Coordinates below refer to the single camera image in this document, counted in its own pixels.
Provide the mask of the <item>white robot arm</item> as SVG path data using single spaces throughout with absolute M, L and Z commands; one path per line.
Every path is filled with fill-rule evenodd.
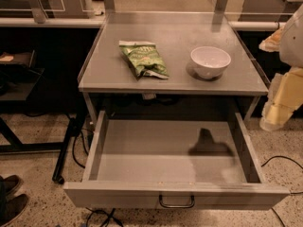
M 263 130 L 276 131 L 303 105 L 303 5 L 258 48 L 278 52 L 280 60 L 291 67 L 284 75 L 275 74 L 259 122 Z

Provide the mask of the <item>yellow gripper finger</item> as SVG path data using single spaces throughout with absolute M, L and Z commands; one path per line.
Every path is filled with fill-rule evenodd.
M 271 81 L 259 125 L 265 131 L 279 130 L 302 105 L 303 69 L 292 67 L 284 75 L 276 73 Z
M 272 35 L 263 40 L 258 48 L 266 52 L 278 52 L 284 27 L 280 27 Z

